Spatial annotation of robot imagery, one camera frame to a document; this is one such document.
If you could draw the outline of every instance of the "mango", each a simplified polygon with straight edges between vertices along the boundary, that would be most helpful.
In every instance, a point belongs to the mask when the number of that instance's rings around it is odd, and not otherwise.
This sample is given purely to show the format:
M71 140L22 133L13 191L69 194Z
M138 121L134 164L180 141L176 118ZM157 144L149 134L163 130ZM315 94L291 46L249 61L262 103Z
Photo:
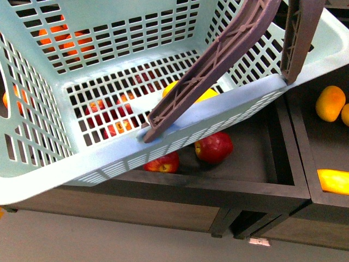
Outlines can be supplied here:
M324 121L334 122L343 106L345 94L338 86L326 87L316 101L316 113Z
M173 87L176 85L177 82L178 81L174 81L174 82L170 83L168 86L166 86L166 88L163 91L163 97L165 97L169 93L169 91L173 89ZM195 102L198 103L198 102L204 101L208 98L215 97L217 95L218 95L218 93L215 90L209 88Z
M318 169L317 175L324 192L349 195L349 172Z
M346 104L340 114L342 121L345 125L349 127L349 104Z

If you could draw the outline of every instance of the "wooden display bin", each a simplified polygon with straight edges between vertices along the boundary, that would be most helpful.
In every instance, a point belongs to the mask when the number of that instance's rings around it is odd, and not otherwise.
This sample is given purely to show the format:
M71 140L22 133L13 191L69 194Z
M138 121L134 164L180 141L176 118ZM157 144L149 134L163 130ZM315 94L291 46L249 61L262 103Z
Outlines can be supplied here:
M204 231L217 237L237 221L234 234L245 238L309 201L283 98L225 131L234 152L219 165L201 163L190 145L179 150L177 174L138 168L94 187L60 186L6 208ZM257 221L245 223L251 215Z
M349 65L286 94L311 201L254 236L349 250L349 195L324 192L317 175L317 169L349 171L349 127L340 117L325 122L315 111L318 96L329 85L340 87L348 103Z

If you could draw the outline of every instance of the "light blue basket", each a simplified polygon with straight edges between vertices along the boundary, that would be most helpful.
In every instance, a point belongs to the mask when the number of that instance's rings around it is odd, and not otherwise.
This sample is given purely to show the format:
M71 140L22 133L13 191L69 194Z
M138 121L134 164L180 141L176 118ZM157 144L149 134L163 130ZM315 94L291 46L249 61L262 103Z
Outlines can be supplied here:
M146 130L140 126L163 89L204 52L243 1L0 4L0 70L9 101L8 111L1 105L0 116L0 205L62 184L93 186L106 181L234 125L289 88L349 63L349 32L324 10L302 73L286 86L279 75L284 31L271 24L213 87L221 95L194 104L160 138L145 144L141 136ZM62 25L68 29L51 31ZM39 34L43 29L46 35ZM47 38L51 42L43 45ZM127 92L135 99L116 104ZM110 107L86 115L86 108L97 100ZM118 108L126 111L126 104L133 113L122 117ZM115 115L117 120L105 121ZM94 122L92 127L91 116L102 116L103 124ZM104 130L123 120L132 123L132 129L122 126L122 134L107 133L105 139Z

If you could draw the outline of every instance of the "red apple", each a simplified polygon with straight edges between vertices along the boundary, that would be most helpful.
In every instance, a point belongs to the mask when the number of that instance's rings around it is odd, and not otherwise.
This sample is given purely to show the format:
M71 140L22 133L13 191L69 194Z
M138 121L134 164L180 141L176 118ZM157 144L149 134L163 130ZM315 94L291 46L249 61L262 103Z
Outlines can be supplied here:
M155 75L152 71L149 71L149 76L151 77L151 79L155 79ZM136 77L136 82L138 84L143 83L143 80L142 80L140 75L135 75L135 77ZM142 77L143 77L144 81L149 81L149 77L146 73L142 73ZM155 92L155 88L153 87L152 84L149 83L149 84L147 84L147 86L148 86L148 89L151 93ZM147 91L145 86L141 86L141 90L143 91L143 94L148 94L148 91Z
M99 112L98 108L99 108L100 110L104 110L104 109L106 108L102 100L97 100L97 103L92 102L92 103L89 104L89 106L91 107L92 114L94 114L94 113L96 113L96 112ZM111 106L112 106L111 102L107 102L107 106L108 106L108 107L111 107ZM116 112L115 112L114 110L111 110L110 113L111 113L111 115L112 115L112 117L113 117L114 119L117 118ZM89 110L89 108L86 108L86 110L85 110L85 115L88 116L89 114L90 114L90 110ZM103 112L103 113L102 113L102 116L103 116L104 121L105 121L106 123L108 123L108 122L111 121L110 118L109 118L108 112ZM102 118L101 118L100 115L96 115L96 116L94 117L94 119L96 120L96 123L97 123L98 126L101 126L101 125L103 124L103 121L102 121ZM88 124L89 124L91 127L94 127L94 122L93 122L93 119L92 119L92 118L88 118L88 119L87 119L87 122L88 122Z
M145 171L175 173L179 168L179 155L177 152L159 157L143 166Z
M124 126L125 126L125 127L121 124L121 122L116 122L115 125L112 125L112 124L111 124L111 125L108 126L110 135L111 135L112 137L113 137L113 136L116 136L116 134L117 134L117 133L116 133L116 130L117 130L117 132L118 132L119 134L122 134L122 133L125 132L125 129L126 129L126 131L129 131L129 130L131 130L131 129L133 128L129 120L125 119L125 120L123 121L123 123L124 123ZM107 130L104 130L104 138L105 138L105 139L109 138L109 135L108 135Z
M130 100L135 99L135 96L134 96L131 92L127 92L127 96L128 96L128 98L129 98ZM125 94L122 94L121 97L120 97L121 101L120 101L120 99L118 99L118 100L116 101L116 104L119 105L119 104L121 104L121 103L127 102L127 100L129 100L129 99L127 98L127 96L126 96ZM127 111L127 113L128 113L129 115L130 115L130 114L133 114L133 111L132 111L132 108L131 108L130 104L125 104L125 108L126 108L126 111ZM124 109L122 108L122 106L118 107L118 111L119 111L121 117L126 116L125 111L124 111Z
M233 143L227 133L217 132L195 142L197 157L209 164L218 164L233 152Z

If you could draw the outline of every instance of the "gray floor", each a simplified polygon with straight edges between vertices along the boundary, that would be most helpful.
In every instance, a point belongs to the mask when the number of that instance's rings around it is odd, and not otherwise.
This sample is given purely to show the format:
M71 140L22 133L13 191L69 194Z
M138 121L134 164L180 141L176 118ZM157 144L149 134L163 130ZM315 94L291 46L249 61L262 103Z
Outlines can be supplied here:
M0 219L0 261L336 261L349 252L271 241L19 211Z

